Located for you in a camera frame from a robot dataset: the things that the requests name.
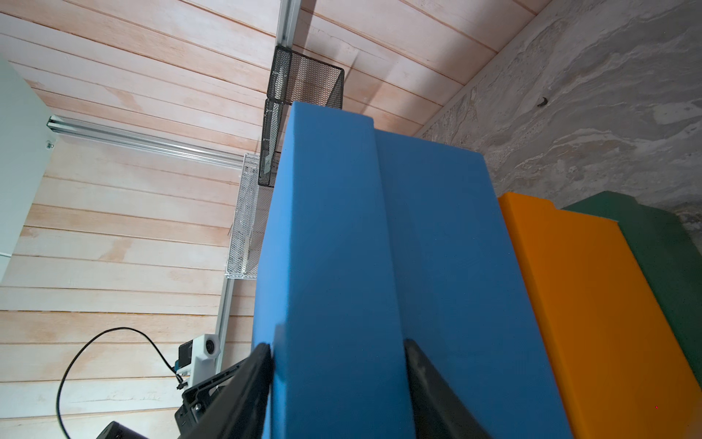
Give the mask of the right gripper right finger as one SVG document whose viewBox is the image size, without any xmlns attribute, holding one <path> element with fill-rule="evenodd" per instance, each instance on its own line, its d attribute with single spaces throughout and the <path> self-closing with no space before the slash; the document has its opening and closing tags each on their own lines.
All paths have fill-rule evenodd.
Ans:
<svg viewBox="0 0 702 439">
<path fill-rule="evenodd" d="M 420 346 L 404 340 L 417 438 L 490 438 Z"/>
</svg>

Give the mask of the orange shoebox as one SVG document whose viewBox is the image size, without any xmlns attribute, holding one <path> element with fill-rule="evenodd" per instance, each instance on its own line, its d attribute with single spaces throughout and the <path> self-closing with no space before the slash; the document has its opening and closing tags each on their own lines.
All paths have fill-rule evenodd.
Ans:
<svg viewBox="0 0 702 439">
<path fill-rule="evenodd" d="M 499 199 L 578 438 L 698 438 L 701 389 L 619 225 Z"/>
</svg>

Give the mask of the green shoebox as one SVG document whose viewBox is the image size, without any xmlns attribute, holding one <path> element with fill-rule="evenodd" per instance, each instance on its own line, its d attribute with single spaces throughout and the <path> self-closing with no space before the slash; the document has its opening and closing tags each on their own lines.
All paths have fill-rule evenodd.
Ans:
<svg viewBox="0 0 702 439">
<path fill-rule="evenodd" d="M 678 216 L 605 191 L 565 208 L 617 221 L 697 380 L 701 380 L 701 254 Z"/>
</svg>

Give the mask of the blue shoebox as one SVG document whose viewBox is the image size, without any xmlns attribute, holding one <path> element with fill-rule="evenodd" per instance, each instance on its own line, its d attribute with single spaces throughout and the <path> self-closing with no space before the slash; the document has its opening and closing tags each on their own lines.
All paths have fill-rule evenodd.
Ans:
<svg viewBox="0 0 702 439">
<path fill-rule="evenodd" d="M 571 437 L 484 157 L 298 102 L 257 277 L 264 436 L 414 437 L 406 338 L 492 437 Z"/>
</svg>

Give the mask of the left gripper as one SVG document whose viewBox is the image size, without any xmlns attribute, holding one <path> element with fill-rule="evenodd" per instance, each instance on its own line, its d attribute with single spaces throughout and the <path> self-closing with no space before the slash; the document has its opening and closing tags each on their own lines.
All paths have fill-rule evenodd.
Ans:
<svg viewBox="0 0 702 439">
<path fill-rule="evenodd" d="M 182 405 L 175 412 L 175 423 L 180 433 L 179 438 L 191 433 L 208 408 L 214 404 L 218 396 L 226 387 L 225 382 L 232 379 L 241 369 L 242 364 L 235 364 L 225 371 L 200 384 L 186 389 L 182 394 Z M 97 436 L 98 439 L 146 439 L 144 435 L 133 431 L 123 424 L 115 421 L 106 425 Z"/>
</svg>

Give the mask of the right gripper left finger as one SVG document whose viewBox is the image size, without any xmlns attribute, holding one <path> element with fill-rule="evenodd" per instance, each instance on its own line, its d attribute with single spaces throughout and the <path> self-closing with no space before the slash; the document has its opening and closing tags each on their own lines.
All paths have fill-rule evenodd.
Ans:
<svg viewBox="0 0 702 439">
<path fill-rule="evenodd" d="M 271 347 L 256 346 L 236 375 L 201 418 L 182 438 L 261 438 L 272 385 Z"/>
</svg>

